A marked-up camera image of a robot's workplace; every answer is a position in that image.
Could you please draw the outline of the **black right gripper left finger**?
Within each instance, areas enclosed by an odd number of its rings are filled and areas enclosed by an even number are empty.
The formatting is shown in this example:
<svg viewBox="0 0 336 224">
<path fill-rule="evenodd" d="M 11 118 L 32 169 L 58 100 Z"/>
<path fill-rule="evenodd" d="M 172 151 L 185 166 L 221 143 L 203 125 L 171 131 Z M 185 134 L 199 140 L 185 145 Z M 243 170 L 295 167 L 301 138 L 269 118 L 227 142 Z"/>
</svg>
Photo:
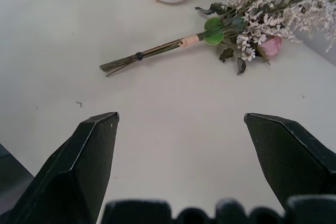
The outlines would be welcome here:
<svg viewBox="0 0 336 224">
<path fill-rule="evenodd" d="M 92 116 L 46 160 L 0 224 L 96 224 L 120 117 Z"/>
</svg>

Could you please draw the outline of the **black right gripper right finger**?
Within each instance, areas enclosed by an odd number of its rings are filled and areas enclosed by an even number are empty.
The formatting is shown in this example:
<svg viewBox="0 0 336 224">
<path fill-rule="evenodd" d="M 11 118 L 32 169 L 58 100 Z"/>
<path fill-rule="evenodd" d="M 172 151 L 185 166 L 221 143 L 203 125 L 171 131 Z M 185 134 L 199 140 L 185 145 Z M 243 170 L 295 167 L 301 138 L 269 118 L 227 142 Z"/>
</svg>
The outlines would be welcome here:
<svg viewBox="0 0 336 224">
<path fill-rule="evenodd" d="M 298 122 L 244 116 L 264 177 L 282 206 L 292 196 L 336 195 L 336 153 Z"/>
</svg>

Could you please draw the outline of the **dried flower bouquet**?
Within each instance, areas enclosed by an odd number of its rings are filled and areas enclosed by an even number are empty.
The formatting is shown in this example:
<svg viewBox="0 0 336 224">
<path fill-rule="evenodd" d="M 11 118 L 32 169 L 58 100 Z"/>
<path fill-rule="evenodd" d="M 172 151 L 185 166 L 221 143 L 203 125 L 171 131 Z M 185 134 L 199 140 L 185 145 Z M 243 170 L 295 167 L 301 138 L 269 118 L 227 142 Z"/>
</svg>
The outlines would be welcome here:
<svg viewBox="0 0 336 224">
<path fill-rule="evenodd" d="M 207 16 L 202 32 L 105 63 L 100 69 L 111 76 L 143 59 L 203 41 L 223 46 L 219 59 L 236 58 L 242 74 L 247 62 L 257 57 L 269 62 L 283 40 L 296 42 L 297 31 L 312 36 L 320 30 L 330 45 L 336 43 L 336 0 L 228 0 L 197 10 Z"/>
</svg>

